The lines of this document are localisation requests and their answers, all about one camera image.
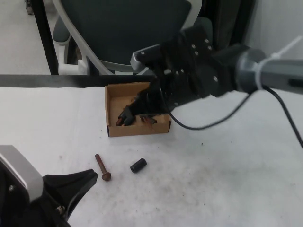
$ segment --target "black metal frame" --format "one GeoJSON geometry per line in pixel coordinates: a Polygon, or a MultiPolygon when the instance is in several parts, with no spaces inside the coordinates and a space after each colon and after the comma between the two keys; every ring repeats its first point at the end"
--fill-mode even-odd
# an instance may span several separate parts
{"type": "Polygon", "coordinates": [[[43,0],[31,0],[31,3],[49,70],[52,75],[58,75],[58,59],[53,44],[53,38],[51,30],[49,28],[43,0]]]}
{"type": "Polygon", "coordinates": [[[154,76],[0,75],[0,87],[105,87],[109,84],[150,82],[154,76]]]}

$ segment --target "bolt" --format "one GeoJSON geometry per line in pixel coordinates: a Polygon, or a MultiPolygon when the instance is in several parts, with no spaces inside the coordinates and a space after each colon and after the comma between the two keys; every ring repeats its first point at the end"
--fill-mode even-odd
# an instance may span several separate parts
{"type": "Polygon", "coordinates": [[[121,125],[123,125],[123,118],[122,117],[120,117],[118,119],[118,121],[116,122],[116,126],[121,126],[121,125]]]}
{"type": "Polygon", "coordinates": [[[109,173],[108,171],[106,171],[105,166],[104,166],[104,164],[102,162],[102,159],[101,159],[100,155],[96,154],[95,158],[96,158],[96,160],[97,160],[97,162],[98,162],[98,164],[100,166],[100,169],[101,169],[101,171],[103,173],[102,179],[104,181],[110,181],[110,178],[111,178],[112,175],[111,175],[111,173],[109,173]]]}
{"type": "Polygon", "coordinates": [[[15,186],[13,186],[13,185],[11,185],[10,187],[9,187],[9,192],[12,192],[13,190],[15,190],[15,186]]]}
{"type": "Polygon", "coordinates": [[[59,207],[56,208],[56,211],[57,211],[60,215],[62,215],[62,214],[64,214],[65,207],[64,207],[64,206],[59,206],[59,207]]]}

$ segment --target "rusty bolt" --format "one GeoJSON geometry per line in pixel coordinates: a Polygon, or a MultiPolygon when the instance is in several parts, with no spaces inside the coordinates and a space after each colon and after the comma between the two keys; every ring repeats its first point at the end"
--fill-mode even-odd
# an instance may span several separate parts
{"type": "Polygon", "coordinates": [[[104,164],[103,164],[103,162],[102,162],[102,160],[101,160],[100,155],[96,154],[96,155],[95,155],[95,158],[96,158],[96,160],[97,160],[97,162],[98,162],[98,164],[99,164],[99,166],[100,166],[100,169],[101,169],[101,171],[102,171],[102,173],[103,173],[102,179],[103,179],[104,181],[110,181],[110,178],[111,178],[112,175],[111,175],[110,172],[106,171],[105,166],[104,166],[104,164]]]}

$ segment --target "white wall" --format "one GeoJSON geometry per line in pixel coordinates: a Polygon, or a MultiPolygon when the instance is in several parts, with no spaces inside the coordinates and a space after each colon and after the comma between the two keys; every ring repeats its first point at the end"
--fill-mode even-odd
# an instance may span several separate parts
{"type": "MultiPolygon", "coordinates": [[[[266,54],[303,35],[303,0],[257,0],[246,44],[266,54]]],[[[303,41],[284,58],[303,59],[303,41]]]]}

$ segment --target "chair backrest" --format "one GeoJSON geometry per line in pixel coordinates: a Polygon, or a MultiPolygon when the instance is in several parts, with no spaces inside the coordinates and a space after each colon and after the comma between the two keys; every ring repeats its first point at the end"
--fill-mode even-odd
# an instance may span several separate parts
{"type": "Polygon", "coordinates": [[[61,0],[95,55],[129,65],[132,53],[170,39],[183,26],[186,0],[61,0]]]}

